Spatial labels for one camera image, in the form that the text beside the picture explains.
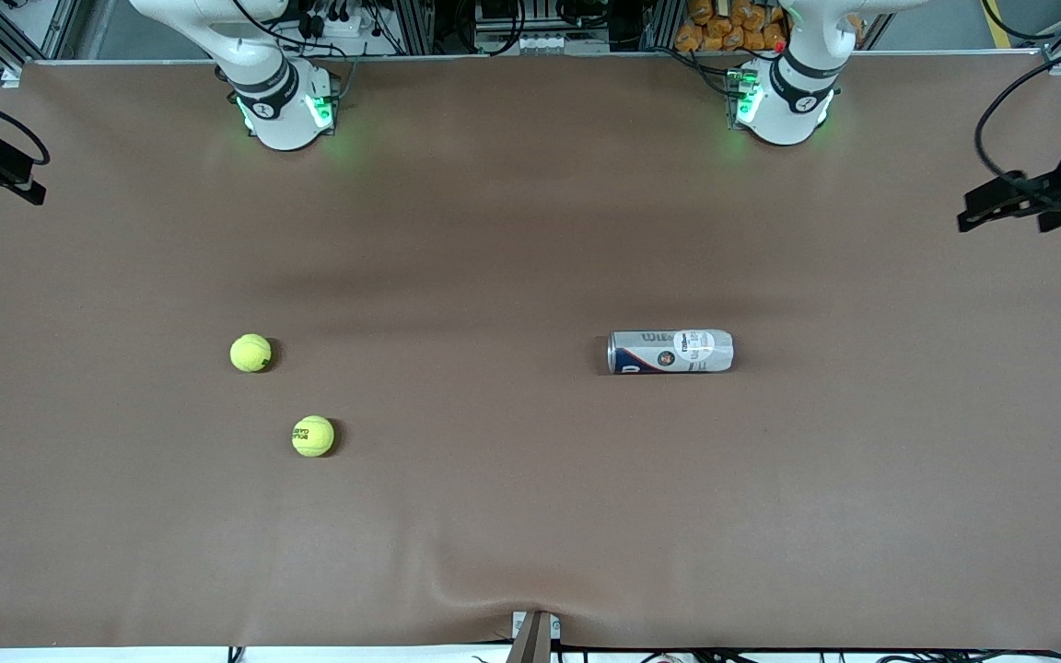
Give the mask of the silver blue tennis ball can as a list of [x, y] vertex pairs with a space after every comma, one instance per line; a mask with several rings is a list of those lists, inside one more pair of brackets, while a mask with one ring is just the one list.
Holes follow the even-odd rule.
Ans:
[[729, 372], [734, 339], [721, 329], [612, 331], [607, 366], [614, 376]]

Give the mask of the yellow tennis ball black print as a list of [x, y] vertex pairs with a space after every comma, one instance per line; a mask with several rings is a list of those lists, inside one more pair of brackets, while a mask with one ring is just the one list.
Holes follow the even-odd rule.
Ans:
[[292, 428], [292, 448], [307, 458], [325, 456], [335, 449], [336, 428], [319, 415], [309, 415]]

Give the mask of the orange packaged goods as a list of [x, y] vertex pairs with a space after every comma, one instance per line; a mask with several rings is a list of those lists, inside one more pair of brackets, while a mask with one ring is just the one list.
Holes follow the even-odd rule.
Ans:
[[677, 52], [780, 52], [790, 38], [790, 11], [778, 0], [685, 0], [669, 48]]

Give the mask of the white power strip black plugs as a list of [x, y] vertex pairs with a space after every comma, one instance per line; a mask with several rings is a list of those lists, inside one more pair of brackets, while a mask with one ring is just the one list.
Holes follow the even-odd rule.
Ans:
[[350, 39], [363, 34], [366, 8], [362, 0], [291, 0], [298, 11], [298, 30], [307, 41]]

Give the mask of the black equipment box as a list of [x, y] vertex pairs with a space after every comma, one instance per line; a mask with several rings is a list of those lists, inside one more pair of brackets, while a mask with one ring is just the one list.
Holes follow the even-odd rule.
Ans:
[[595, 0], [472, 0], [466, 17], [480, 32], [501, 32], [521, 25], [525, 30], [572, 29], [601, 18], [605, 4]]

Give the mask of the brown table mat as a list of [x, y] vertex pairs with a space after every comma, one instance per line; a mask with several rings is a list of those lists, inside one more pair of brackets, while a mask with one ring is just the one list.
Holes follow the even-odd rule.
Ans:
[[[808, 143], [661, 56], [34, 64], [0, 192], [0, 647], [1061, 649], [1061, 232], [959, 232], [1036, 63], [858, 56]], [[721, 329], [729, 372], [608, 335]], [[231, 365], [260, 334], [273, 362]], [[292, 448], [309, 415], [336, 428]]]

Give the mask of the aluminium frame post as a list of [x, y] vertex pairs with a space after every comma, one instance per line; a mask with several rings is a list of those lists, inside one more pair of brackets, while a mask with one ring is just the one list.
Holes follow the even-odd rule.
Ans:
[[686, 18], [686, 0], [643, 0], [643, 30], [637, 49], [673, 49], [675, 34]]
[[408, 56], [433, 54], [437, 12], [435, 1], [437, 0], [392, 0], [404, 54]]

